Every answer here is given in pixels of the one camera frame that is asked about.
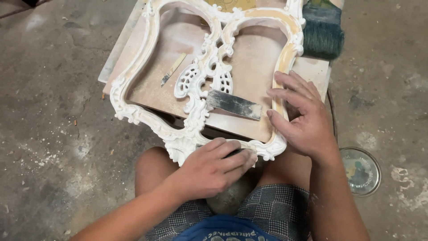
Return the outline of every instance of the wooden board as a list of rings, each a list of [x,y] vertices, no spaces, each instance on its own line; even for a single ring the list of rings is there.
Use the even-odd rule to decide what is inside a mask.
[[[146,66],[141,81],[130,91],[128,99],[150,108],[175,116],[186,118],[183,112],[188,99],[176,99],[173,94],[177,77],[192,60],[201,53],[205,33],[210,33],[207,26],[200,24],[199,17],[190,12],[175,9],[161,16],[161,34],[150,64]],[[140,18],[132,32],[115,68],[103,90],[110,93],[111,81],[114,80],[132,61],[139,43],[144,37],[145,20]],[[272,134],[272,126],[266,116],[271,108],[271,98],[266,89],[272,85],[273,69],[280,51],[287,38],[276,28],[253,26],[240,31],[233,45],[234,54],[227,59],[232,67],[234,95],[263,106],[260,121],[245,119],[226,111],[215,109],[210,112],[206,125],[225,130],[240,136],[267,142]],[[181,53],[187,56],[161,88],[160,80],[168,72]],[[327,88],[328,62],[297,58],[293,70],[303,78],[310,79],[321,89]],[[203,87],[207,90],[210,82]]]

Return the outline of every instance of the blue shirt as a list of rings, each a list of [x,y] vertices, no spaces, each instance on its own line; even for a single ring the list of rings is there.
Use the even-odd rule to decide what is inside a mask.
[[[279,241],[253,222],[229,215],[206,218],[185,230],[173,241]]]

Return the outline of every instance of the left hand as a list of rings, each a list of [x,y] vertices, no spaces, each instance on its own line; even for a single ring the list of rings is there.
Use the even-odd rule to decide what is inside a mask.
[[[174,185],[182,202],[213,197],[229,188],[257,161],[257,155],[250,150],[223,159],[240,148],[236,140],[216,138],[190,154],[165,182]]]

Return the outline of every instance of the concrete floor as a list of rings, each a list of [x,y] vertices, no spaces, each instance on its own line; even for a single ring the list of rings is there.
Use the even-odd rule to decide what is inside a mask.
[[[114,118],[96,79],[134,3],[53,0],[0,20],[2,240],[67,240],[133,198],[137,155],[162,142]],[[348,1],[342,14],[330,86],[340,146],[383,172],[356,199],[372,240],[428,241],[427,16],[424,0]]]

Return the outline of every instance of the sanding block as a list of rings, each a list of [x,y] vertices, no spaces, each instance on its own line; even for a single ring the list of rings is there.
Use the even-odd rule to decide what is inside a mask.
[[[208,92],[207,105],[258,121],[263,108],[257,103],[213,89]]]

